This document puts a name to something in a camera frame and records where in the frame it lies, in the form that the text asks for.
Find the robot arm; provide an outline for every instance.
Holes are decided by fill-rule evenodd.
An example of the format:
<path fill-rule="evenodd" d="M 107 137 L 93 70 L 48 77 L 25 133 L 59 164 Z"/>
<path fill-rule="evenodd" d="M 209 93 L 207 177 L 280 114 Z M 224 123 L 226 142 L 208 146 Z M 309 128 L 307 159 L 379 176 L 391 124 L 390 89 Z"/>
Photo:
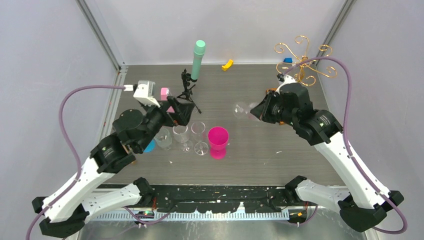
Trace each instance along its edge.
<path fill-rule="evenodd" d="M 136 98 L 146 111 L 128 109 L 113 122 L 115 130 L 103 138 L 91 151 L 81 168 L 81 177 L 76 184 L 53 206 L 49 203 L 62 193 L 73 181 L 71 177 L 59 190 L 48 197 L 36 197 L 32 206 L 36 213 L 48 208 L 45 219 L 39 224 L 43 235 L 65 238 L 78 232 L 85 223 L 99 214 L 110 210 L 151 201 L 153 190 L 144 178 L 120 190 L 98 197 L 89 198 L 89 194 L 104 181 L 112 178 L 142 154 L 162 126 L 186 126 L 195 105 L 191 102 L 178 102 L 168 96 L 165 101 L 153 97 L 155 83 L 139 81 L 136 85 L 126 85 L 128 91 L 134 91 Z M 174 112 L 167 112 L 172 107 Z"/>
<path fill-rule="evenodd" d="M 350 147 L 353 157 L 381 189 L 376 193 L 350 159 L 352 156 L 343 141 L 343 128 L 334 115 L 314 109 L 308 90 L 294 82 L 292 77 L 282 74 L 277 77 L 284 82 L 276 90 L 267 91 L 262 102 L 250 112 L 263 122 L 285 123 L 293 127 L 299 137 L 307 140 L 328 160 L 348 188 L 348 191 L 336 190 L 298 176 L 286 184 L 287 194 L 294 201 L 313 202 L 339 213 L 358 232 L 379 224 L 392 209 L 381 195 L 398 206 L 404 200 L 402 194 L 384 186 Z"/>

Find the wood grain surface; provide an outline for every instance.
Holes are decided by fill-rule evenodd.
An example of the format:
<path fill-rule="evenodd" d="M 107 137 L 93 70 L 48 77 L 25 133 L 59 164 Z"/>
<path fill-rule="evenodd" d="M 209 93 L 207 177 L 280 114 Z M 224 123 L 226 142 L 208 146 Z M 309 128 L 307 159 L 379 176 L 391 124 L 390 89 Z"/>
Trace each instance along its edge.
<path fill-rule="evenodd" d="M 177 96 L 183 91 L 184 68 L 191 69 L 189 65 L 130 66 L 125 84 L 154 81 L 155 97 L 159 98 L 162 87 L 170 88 Z M 193 112 L 190 122 L 204 122 L 207 131 L 215 126 L 226 128 L 229 132 L 226 157 L 215 160 L 209 154 L 199 156 L 193 150 L 185 153 L 177 149 L 173 140 L 168 151 L 156 146 L 152 152 L 137 155 L 135 164 L 125 167 L 108 183 L 129 184 L 144 177 L 151 184 L 284 185 L 302 175 L 318 184 L 344 186 L 327 160 L 290 126 L 234 116 L 235 103 L 259 103 L 266 89 L 276 88 L 276 75 L 274 64 L 234 65 L 226 72 L 220 65 L 202 65 L 192 97 L 202 114 Z M 308 90 L 314 107 L 327 109 L 320 83 Z M 141 107 L 131 93 L 123 92 L 115 118 L 131 108 Z"/>

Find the small tripod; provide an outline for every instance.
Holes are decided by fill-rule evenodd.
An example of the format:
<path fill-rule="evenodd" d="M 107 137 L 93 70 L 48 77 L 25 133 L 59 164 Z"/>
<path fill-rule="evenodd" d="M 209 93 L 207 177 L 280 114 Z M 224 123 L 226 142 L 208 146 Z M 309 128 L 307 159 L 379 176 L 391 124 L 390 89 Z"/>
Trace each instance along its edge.
<path fill-rule="evenodd" d="M 181 79 L 182 79 L 182 85 L 184 86 L 184 91 L 177 96 L 178 99 L 184 99 L 187 100 L 191 103 L 194 104 L 194 106 L 196 107 L 197 111 L 201 114 L 202 111 L 200 111 L 200 109 L 198 108 L 198 106 L 196 105 L 196 103 L 193 101 L 191 95 L 193 94 L 192 88 L 194 88 L 196 86 L 196 84 L 194 84 L 192 87 L 188 88 L 188 86 L 190 86 L 190 81 L 192 81 L 193 83 L 197 82 L 197 80 L 193 80 L 192 79 L 192 75 L 190 73 L 187 73 L 187 70 L 184 69 L 184 71 L 181 73 Z"/>

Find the yellow block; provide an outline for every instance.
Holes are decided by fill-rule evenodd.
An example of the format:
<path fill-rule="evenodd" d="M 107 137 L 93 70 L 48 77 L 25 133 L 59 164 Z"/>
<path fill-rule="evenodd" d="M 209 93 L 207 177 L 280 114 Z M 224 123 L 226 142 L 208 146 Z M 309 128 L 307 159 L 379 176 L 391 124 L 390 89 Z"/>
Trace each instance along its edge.
<path fill-rule="evenodd" d="M 225 72 L 225 71 L 227 71 L 229 68 L 231 68 L 231 66 L 233 65 L 233 63 L 234 63 L 234 61 L 233 60 L 228 60 L 228 62 L 225 64 L 225 65 L 223 65 L 223 66 L 221 66 L 221 69 Z"/>

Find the gold wire ornament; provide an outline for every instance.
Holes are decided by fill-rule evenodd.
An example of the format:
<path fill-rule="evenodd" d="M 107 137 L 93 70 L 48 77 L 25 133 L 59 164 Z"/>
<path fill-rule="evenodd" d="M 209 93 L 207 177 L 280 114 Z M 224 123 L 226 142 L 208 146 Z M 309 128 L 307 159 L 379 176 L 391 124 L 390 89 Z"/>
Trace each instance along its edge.
<path fill-rule="evenodd" d="M 294 42 L 296 42 L 297 44 L 302 44 L 304 42 L 304 40 L 306 40 L 306 49 L 305 49 L 304 55 L 302 55 L 301 57 L 299 57 L 296 54 L 294 54 L 293 51 L 290 49 L 290 47 L 287 44 L 283 43 L 283 42 L 279 42 L 279 43 L 277 43 L 274 46 L 274 51 L 276 53 L 279 53 L 279 54 L 284 53 L 284 48 L 283 47 L 285 47 L 285 48 L 288 49 L 288 51 L 291 53 L 291 55 L 293 55 L 293 57 L 295 58 L 295 62 L 293 62 L 293 63 L 288 63 L 288 62 L 283 62 L 283 61 L 277 63 L 277 65 L 275 66 L 275 69 L 277 70 L 277 72 L 279 72 L 280 74 L 282 74 L 283 72 L 281 72 L 279 69 L 281 69 L 281 70 L 288 69 L 287 66 L 280 66 L 280 65 L 290 65 L 291 66 L 292 64 L 298 64 L 300 62 L 303 62 L 303 61 L 308 60 L 307 54 L 308 54 L 308 49 L 309 49 L 309 38 L 307 38 L 306 36 L 303 36 L 303 35 L 299 35 L 299 36 L 297 36 L 297 37 L 294 38 Z M 333 49 L 329 45 L 322 44 L 322 45 L 320 45 L 318 47 L 318 49 L 321 52 L 326 52 L 326 55 L 325 55 L 326 57 L 330 56 L 333 53 Z M 308 63 L 304 63 L 304 64 L 302 64 L 302 65 L 299 66 L 300 67 L 299 72 L 296 73 L 296 74 L 294 74 L 294 76 L 293 76 L 294 79 L 296 79 L 296 81 L 298 83 L 301 83 L 304 86 L 312 86 L 312 85 L 314 85 L 317 82 L 317 79 L 314 76 L 312 76 L 312 75 L 306 76 L 305 68 L 309 68 L 310 70 L 312 70 L 312 71 L 314 71 L 314 72 L 316 72 L 318 74 L 321 74 L 323 76 L 326 76 L 327 78 L 335 78 L 335 77 L 337 77 L 337 71 L 336 71 L 336 69 L 333 66 L 328 66 L 326 68 L 326 70 L 327 70 L 328 73 L 323 73 L 323 72 L 320 72 L 320 71 L 318 71 L 316 69 L 313 69 L 311 67 L 311 64 L 313 62 L 315 62 L 315 61 L 317 61 L 317 60 L 313 60 L 313 61 L 310 61 Z"/>

